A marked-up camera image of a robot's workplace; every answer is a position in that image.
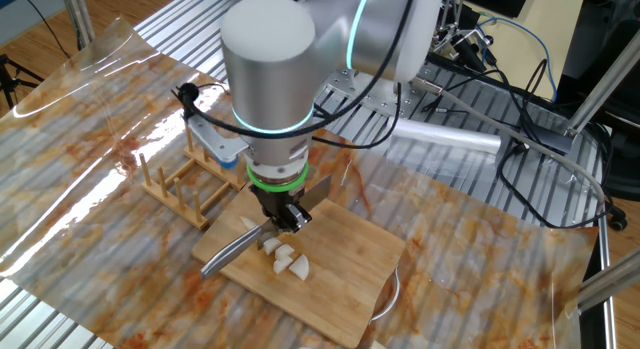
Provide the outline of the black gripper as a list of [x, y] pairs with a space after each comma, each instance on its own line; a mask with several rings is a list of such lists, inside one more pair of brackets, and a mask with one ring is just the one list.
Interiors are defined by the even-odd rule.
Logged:
[[303, 187], [284, 192], [269, 192], [252, 184], [249, 190], [260, 203], [263, 214], [280, 232], [296, 233], [312, 220], [309, 212], [299, 203], [305, 193]]

